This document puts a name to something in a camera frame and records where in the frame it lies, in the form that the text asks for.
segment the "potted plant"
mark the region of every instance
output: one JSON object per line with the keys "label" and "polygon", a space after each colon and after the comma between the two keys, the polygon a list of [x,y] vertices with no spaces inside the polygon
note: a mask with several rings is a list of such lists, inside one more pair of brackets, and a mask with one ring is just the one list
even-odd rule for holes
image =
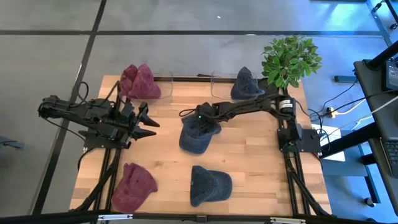
{"label": "potted plant", "polygon": [[262,74],[267,77],[268,85],[287,88],[291,84],[299,87],[300,77],[317,73],[322,66],[322,58],[317,54],[318,47],[312,39],[293,36],[274,39],[271,44],[264,47],[262,53],[265,58]]}

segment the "baseball cap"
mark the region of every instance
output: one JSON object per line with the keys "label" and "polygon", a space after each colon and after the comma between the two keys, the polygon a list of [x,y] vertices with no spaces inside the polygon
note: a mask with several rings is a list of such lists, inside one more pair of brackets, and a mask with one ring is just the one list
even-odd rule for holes
{"label": "baseball cap", "polygon": [[211,137],[221,131],[221,126],[211,120],[189,115],[182,118],[183,128],[180,135],[180,147],[194,154],[202,154],[210,144]]}
{"label": "baseball cap", "polygon": [[202,202],[227,200],[232,192],[232,179],[227,173],[192,167],[190,201],[194,207]]}
{"label": "baseball cap", "polygon": [[258,88],[250,70],[246,67],[241,68],[232,86],[231,98],[234,100],[248,100],[265,93],[264,90]]}
{"label": "baseball cap", "polygon": [[155,83],[154,74],[146,64],[137,68],[130,65],[121,76],[122,94],[135,99],[158,99],[160,88]]}
{"label": "baseball cap", "polygon": [[132,213],[152,192],[157,192],[157,185],[149,171],[135,163],[125,164],[122,180],[111,199],[112,205],[121,213]]}

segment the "concrete floor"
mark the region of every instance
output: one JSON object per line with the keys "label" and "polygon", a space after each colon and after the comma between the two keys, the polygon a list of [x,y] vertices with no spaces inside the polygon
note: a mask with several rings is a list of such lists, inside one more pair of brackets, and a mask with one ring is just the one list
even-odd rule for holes
{"label": "concrete floor", "polygon": [[[2,0],[0,30],[91,30],[100,2]],[[392,18],[385,12],[386,8],[384,6],[377,12],[384,27],[390,26]],[[99,29],[378,31],[365,3],[308,0],[108,0]],[[392,40],[397,32],[391,32]],[[244,65],[261,75],[261,49],[273,38],[246,35],[97,36],[84,81],[90,85],[89,97],[95,97],[103,75],[119,75],[130,63],[148,63],[154,70],[169,70],[175,76],[210,74],[214,70],[236,73]],[[380,36],[311,38],[323,57],[323,67],[318,75],[303,79],[308,106],[314,110],[319,110],[324,101],[349,87],[349,84],[334,83],[335,75],[352,75],[354,61],[372,58],[386,48]],[[23,150],[5,147],[0,151],[2,217],[30,212],[57,133],[56,127],[37,117],[37,107],[46,96],[58,95],[64,99],[70,96],[87,41],[86,35],[0,35],[0,95],[2,105],[6,105],[0,110],[0,136],[26,144]],[[342,105],[362,95],[360,86],[356,85],[328,106]],[[325,119],[324,124],[341,126],[367,113],[369,108],[363,103],[346,116]],[[81,129],[74,124],[70,128]],[[68,210],[81,149],[81,140],[67,134],[44,213]],[[383,196],[382,204],[372,210],[353,203],[355,196],[342,194],[339,190],[348,188],[365,197],[368,193],[364,182],[351,177],[325,177],[325,180],[335,215],[398,222],[380,179],[377,189]],[[350,205],[350,212],[342,209],[343,204]],[[388,213],[382,217],[376,211]]]}

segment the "white cable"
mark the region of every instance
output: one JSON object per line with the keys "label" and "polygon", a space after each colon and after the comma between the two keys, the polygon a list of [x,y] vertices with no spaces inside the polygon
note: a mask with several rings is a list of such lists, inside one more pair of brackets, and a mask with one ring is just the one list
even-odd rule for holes
{"label": "white cable", "polygon": [[379,110],[383,109],[383,107],[389,105],[390,103],[392,103],[392,102],[393,102],[394,100],[396,100],[396,99],[398,99],[398,96],[396,96],[394,99],[388,101],[387,103],[384,103],[382,106],[380,106],[378,109],[372,111],[371,113],[369,113],[369,114],[363,116],[362,118],[356,119],[355,121],[352,121],[352,122],[350,122],[350,123],[348,123],[348,124],[346,124],[346,125],[344,125],[344,126],[338,128],[338,129],[334,130],[334,131],[333,131],[332,133],[330,133],[330,134],[333,134],[333,133],[335,133],[337,130],[340,130],[341,128],[345,128],[346,126],[348,126],[348,125],[350,125],[350,124],[352,124],[352,123],[354,123],[354,122],[357,122],[357,121],[360,120],[360,119],[366,118],[367,116],[372,115],[372,114],[378,112]]}
{"label": "white cable", "polygon": [[361,100],[357,105],[355,105],[354,107],[352,107],[351,109],[349,109],[348,111],[339,113],[338,111],[333,112],[335,115],[344,115],[344,114],[348,114],[349,112],[353,111],[357,106],[359,106],[361,103],[363,103],[366,99]]}
{"label": "white cable", "polygon": [[371,118],[371,117],[372,117],[372,116],[368,116],[368,117],[359,119],[359,121],[356,122],[355,126],[354,126],[353,128],[351,128],[351,130],[354,130],[356,127],[358,127],[358,125],[361,124],[361,121],[366,120],[366,119],[369,119],[369,118]]}

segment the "wooden tabletop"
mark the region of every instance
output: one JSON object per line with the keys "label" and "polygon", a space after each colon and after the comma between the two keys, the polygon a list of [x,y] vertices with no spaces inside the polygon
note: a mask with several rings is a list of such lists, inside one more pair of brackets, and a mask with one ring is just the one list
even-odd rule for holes
{"label": "wooden tabletop", "polygon": [[[104,98],[119,78],[105,75],[99,97]],[[218,91],[224,88],[226,93],[232,87],[230,83],[216,85]],[[141,125],[141,128],[153,130],[157,135],[133,141],[130,149],[121,152],[116,184],[121,180],[123,165],[134,162],[145,167],[158,185],[158,192],[150,194],[136,212],[266,216],[292,214],[284,159],[277,143],[278,123],[273,116],[257,112],[222,122],[221,133],[213,136],[207,151],[194,156],[181,150],[178,145],[182,129],[179,111],[194,108],[206,101],[215,103],[227,100],[212,96],[211,85],[206,82],[159,82],[159,86],[164,95],[169,95],[173,86],[170,97],[149,102],[149,116],[160,127]],[[307,109],[301,84],[299,88],[289,88],[289,93]],[[297,122],[304,128],[311,128],[309,118],[300,109],[297,110]],[[323,209],[331,212],[319,161],[312,154],[300,155],[307,188]],[[79,206],[97,184],[103,156],[104,149],[95,149],[82,160],[70,208]],[[227,172],[233,181],[231,197],[223,202],[205,202],[197,208],[192,207],[189,195],[194,165]],[[108,184],[103,191],[101,208],[104,208],[107,192]],[[303,213],[297,186],[296,194],[298,209]]]}

